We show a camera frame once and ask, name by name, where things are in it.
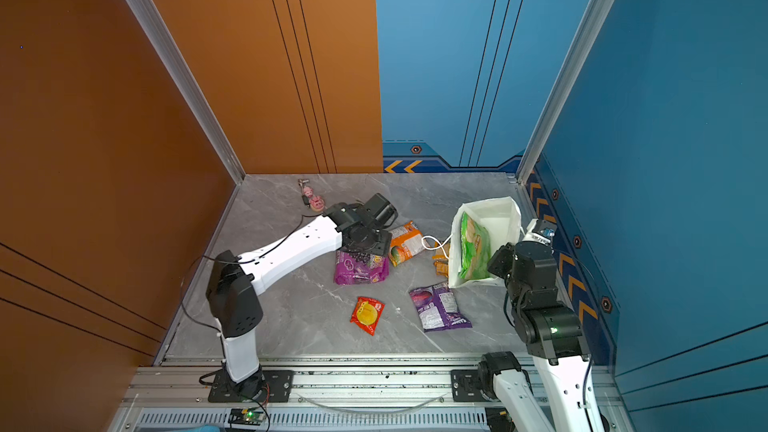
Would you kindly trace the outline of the purple grape snack bag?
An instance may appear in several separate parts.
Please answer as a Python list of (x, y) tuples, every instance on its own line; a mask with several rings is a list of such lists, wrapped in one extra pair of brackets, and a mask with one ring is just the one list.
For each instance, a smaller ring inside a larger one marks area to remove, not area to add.
[(387, 257), (337, 251), (334, 282), (342, 286), (379, 283), (389, 276), (389, 269)]

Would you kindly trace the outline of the green Lay's chips bag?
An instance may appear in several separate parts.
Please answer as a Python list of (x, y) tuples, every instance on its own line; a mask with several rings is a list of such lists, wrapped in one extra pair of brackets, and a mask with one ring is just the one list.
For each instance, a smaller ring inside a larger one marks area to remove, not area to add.
[(490, 277), (490, 235), (485, 227), (464, 212), (460, 224), (461, 267), (459, 276), (465, 281)]

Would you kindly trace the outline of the purple white snack bag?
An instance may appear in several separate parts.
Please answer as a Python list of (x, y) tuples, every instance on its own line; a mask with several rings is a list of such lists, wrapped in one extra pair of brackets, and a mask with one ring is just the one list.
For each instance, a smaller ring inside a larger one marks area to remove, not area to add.
[(441, 282), (409, 291), (424, 332), (470, 329), (472, 323), (460, 312), (453, 291)]

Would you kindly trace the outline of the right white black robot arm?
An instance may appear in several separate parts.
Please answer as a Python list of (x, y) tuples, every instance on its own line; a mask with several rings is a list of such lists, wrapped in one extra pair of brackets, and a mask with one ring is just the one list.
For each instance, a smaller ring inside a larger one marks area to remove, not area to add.
[(559, 300), (559, 272), (552, 249), (536, 241), (506, 244), (489, 261), (504, 280), (504, 312), (526, 346), (546, 392), (538, 403), (529, 375), (511, 352), (485, 354), (481, 390), (504, 406), (515, 431), (603, 431), (592, 379), (592, 355), (580, 319)]

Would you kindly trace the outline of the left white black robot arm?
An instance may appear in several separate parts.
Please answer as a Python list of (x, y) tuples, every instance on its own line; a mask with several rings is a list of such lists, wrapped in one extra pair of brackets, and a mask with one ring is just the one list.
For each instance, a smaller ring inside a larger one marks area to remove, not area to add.
[(360, 203), (337, 203), (302, 219), (275, 242), (235, 255), (226, 250), (211, 259), (206, 299), (221, 339), (224, 370), (235, 384), (262, 379), (257, 325), (264, 316), (259, 296), (280, 279), (327, 253), (343, 251), (384, 256), (397, 209), (381, 194)]

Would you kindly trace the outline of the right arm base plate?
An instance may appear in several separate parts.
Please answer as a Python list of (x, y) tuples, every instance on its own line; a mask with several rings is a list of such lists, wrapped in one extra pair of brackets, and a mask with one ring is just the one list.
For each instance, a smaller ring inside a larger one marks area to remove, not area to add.
[(477, 369), (454, 369), (450, 372), (451, 393), (454, 402), (496, 402), (492, 392), (483, 389)]

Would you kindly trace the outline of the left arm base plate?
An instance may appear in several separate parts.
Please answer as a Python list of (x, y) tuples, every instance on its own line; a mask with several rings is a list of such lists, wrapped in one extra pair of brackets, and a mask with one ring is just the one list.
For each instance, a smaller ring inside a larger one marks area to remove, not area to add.
[(224, 368), (199, 378), (201, 385), (209, 387), (210, 403), (287, 403), (293, 381), (294, 372), (288, 369), (260, 370), (239, 383), (233, 381)]

